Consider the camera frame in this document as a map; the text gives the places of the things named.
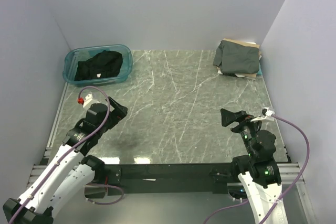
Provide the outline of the black t-shirt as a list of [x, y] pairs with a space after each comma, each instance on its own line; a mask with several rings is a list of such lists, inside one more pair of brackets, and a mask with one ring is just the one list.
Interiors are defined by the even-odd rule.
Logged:
[[116, 77], [120, 73], [123, 56], [117, 51], [102, 51], [94, 57], [79, 61], [75, 81]]

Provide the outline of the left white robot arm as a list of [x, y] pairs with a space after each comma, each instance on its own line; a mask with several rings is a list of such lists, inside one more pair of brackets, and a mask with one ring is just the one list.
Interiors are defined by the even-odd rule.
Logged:
[[53, 223], [58, 211], [78, 190], [105, 180], [105, 163], [89, 151], [115, 127], [128, 108], [112, 98], [99, 103], [91, 95], [79, 98], [86, 116], [69, 130], [53, 160], [17, 199], [9, 198], [3, 211], [9, 223]]

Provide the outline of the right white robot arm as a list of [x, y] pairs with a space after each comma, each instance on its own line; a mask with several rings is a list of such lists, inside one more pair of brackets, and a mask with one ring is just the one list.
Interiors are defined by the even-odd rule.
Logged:
[[264, 108], [260, 116], [246, 111], [221, 109], [223, 127], [240, 134], [247, 155], [233, 158], [230, 175], [241, 182], [253, 211], [255, 223], [288, 223], [282, 194], [282, 180], [274, 159], [276, 136], [261, 128], [263, 121], [274, 121], [274, 111]]

